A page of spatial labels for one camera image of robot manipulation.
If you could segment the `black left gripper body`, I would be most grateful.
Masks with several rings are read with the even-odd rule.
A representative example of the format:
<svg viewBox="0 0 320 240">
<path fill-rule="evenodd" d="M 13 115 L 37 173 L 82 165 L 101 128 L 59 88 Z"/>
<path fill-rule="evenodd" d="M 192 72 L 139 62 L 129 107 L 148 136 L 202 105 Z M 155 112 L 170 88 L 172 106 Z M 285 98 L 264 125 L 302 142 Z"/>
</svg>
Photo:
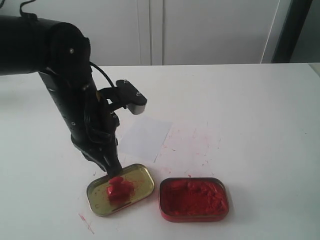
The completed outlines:
<svg viewBox="0 0 320 240">
<path fill-rule="evenodd" d="M 71 141 L 95 163 L 118 163 L 116 128 L 119 118 L 101 91 L 59 93 L 59 112 Z"/>
</svg>

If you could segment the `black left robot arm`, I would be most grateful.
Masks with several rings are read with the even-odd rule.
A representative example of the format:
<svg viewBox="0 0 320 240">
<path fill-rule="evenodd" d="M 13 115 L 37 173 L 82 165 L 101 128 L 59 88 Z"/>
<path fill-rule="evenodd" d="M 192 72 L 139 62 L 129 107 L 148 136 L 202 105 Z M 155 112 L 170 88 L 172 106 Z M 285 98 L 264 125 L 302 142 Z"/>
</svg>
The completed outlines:
<svg viewBox="0 0 320 240">
<path fill-rule="evenodd" d="M 38 73 L 83 156 L 109 176 L 122 166 L 118 119 L 92 77 L 91 45 L 73 24 L 17 16 L 0 18 L 0 73 Z"/>
</svg>

